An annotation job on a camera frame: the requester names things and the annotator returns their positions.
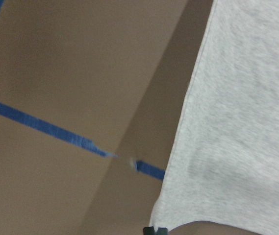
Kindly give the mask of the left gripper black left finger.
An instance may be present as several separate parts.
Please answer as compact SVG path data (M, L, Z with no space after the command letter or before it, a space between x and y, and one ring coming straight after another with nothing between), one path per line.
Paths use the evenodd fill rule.
M154 235L154 227L144 227L143 235Z

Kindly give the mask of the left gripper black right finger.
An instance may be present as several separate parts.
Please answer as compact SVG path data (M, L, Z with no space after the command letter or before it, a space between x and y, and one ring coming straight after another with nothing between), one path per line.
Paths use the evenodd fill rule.
M156 235L168 235L167 228L158 228L156 231Z

